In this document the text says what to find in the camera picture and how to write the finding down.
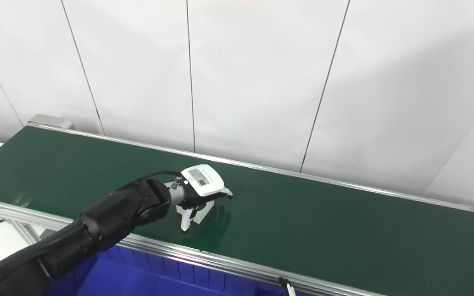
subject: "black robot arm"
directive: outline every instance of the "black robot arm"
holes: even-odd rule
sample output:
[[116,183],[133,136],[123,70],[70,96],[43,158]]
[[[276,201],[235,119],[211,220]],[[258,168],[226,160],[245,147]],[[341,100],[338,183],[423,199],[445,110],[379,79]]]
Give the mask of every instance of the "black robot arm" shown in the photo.
[[0,261],[0,296],[47,294],[53,281],[135,227],[162,219],[170,206],[169,189],[158,180],[139,178],[113,191],[68,226]]

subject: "green conveyor belt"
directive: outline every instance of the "green conveyor belt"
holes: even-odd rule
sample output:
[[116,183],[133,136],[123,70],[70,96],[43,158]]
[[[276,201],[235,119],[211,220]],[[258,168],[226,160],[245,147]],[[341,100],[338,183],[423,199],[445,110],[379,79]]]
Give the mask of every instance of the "green conveyor belt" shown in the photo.
[[134,178],[200,163],[233,200],[188,234],[174,212],[136,234],[388,296],[474,296],[474,212],[304,178],[27,126],[0,148],[0,202],[74,218]]

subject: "blue bin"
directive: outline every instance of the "blue bin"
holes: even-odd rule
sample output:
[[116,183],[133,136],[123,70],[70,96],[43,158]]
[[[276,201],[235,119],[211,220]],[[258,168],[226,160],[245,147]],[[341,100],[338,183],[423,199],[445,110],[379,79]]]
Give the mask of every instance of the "blue bin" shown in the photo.
[[232,274],[115,246],[91,257],[56,281],[49,293],[49,296],[93,295],[284,296],[284,290]]

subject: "white wall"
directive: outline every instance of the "white wall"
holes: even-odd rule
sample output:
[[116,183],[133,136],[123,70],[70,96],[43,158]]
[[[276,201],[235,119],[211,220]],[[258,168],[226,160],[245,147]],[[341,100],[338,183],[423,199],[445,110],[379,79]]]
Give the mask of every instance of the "white wall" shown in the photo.
[[0,141],[36,113],[474,204],[474,1],[0,0]]

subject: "conveyor belt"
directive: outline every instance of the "conveyor belt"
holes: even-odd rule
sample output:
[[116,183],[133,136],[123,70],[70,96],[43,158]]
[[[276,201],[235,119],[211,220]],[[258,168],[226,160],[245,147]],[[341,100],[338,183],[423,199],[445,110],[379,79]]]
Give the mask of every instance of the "conveyor belt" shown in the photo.
[[0,212],[56,228],[130,180],[201,163],[233,200],[188,234],[170,212],[124,245],[261,281],[283,273],[312,294],[474,295],[474,207],[69,129],[26,126],[0,148]]

